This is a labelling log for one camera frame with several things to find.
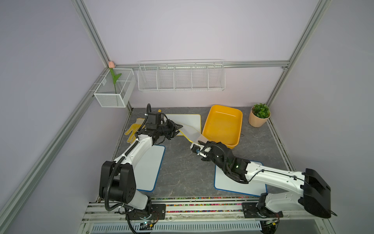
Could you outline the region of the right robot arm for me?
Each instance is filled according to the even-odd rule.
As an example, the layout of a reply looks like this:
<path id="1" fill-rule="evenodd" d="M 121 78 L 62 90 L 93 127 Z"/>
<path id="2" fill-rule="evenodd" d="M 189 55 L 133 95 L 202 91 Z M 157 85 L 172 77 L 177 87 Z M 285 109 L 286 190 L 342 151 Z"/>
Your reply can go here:
<path id="1" fill-rule="evenodd" d="M 201 156 L 202 161 L 213 162 L 235 183 L 248 185 L 255 182 L 283 189 L 283 193 L 260 195 L 255 214 L 261 218 L 298 210 L 319 218 L 335 215 L 331 210 L 331 187 L 313 169 L 285 171 L 259 165 L 234 156 L 232 150 L 221 142 L 194 142 L 191 151 Z"/>

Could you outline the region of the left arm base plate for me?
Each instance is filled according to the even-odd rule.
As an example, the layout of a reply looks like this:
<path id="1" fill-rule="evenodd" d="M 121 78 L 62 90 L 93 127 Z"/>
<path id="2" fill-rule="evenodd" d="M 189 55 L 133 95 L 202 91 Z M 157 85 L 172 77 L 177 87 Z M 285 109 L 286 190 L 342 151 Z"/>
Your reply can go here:
<path id="1" fill-rule="evenodd" d="M 166 204 L 152 203 L 145 210 L 134 209 L 128 213 L 129 220 L 164 220 Z"/>

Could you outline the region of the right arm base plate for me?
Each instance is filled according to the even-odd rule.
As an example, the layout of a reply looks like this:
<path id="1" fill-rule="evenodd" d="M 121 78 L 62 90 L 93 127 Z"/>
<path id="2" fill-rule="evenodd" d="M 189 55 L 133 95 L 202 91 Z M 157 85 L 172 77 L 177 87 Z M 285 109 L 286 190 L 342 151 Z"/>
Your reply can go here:
<path id="1" fill-rule="evenodd" d="M 242 210 L 244 218 L 281 218 L 283 212 L 278 213 L 272 212 L 267 208 L 259 209 L 256 202 L 244 202 L 242 203 Z"/>

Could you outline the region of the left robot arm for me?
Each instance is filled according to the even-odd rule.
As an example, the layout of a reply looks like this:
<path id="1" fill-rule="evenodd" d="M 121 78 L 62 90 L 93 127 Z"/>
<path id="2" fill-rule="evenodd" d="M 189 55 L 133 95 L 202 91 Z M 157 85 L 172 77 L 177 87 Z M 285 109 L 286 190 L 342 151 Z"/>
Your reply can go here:
<path id="1" fill-rule="evenodd" d="M 104 200 L 107 211 L 119 207 L 147 209 L 150 199 L 137 190 L 134 169 L 160 137 L 170 140 L 182 127 L 181 124 L 168 119 L 164 113 L 148 113 L 135 132 L 135 141 L 129 148 L 115 160 L 103 163 L 99 197 Z"/>

